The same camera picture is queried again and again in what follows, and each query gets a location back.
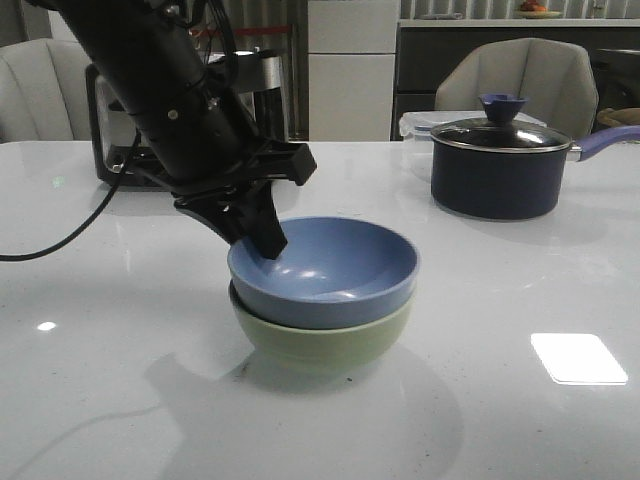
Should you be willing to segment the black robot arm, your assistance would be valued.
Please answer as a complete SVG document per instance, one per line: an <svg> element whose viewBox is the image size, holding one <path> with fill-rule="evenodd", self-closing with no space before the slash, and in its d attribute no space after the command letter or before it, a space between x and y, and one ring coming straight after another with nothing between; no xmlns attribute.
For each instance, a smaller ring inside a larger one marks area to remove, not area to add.
<svg viewBox="0 0 640 480"><path fill-rule="evenodd" d="M285 248L271 184L303 185L316 169L308 146L269 139L231 86L235 42L226 12L210 7L226 48L225 73L199 57L187 21L167 1L42 1L58 12L106 79L157 166L127 159L124 171L169 191L174 206L227 243L247 237L265 258Z"/></svg>

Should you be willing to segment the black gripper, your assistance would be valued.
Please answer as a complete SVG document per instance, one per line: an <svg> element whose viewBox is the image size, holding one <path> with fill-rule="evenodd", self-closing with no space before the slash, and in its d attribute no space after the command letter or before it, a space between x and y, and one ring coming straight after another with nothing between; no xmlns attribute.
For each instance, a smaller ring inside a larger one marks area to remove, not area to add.
<svg viewBox="0 0 640 480"><path fill-rule="evenodd" d="M158 84L130 89L130 117L158 166L134 160L130 171L179 197L174 208L226 243L250 240L263 258L287 245L272 197L272 181L302 186L316 170L308 146L260 134L230 89L206 84ZM227 206L187 199L248 188Z"/></svg>

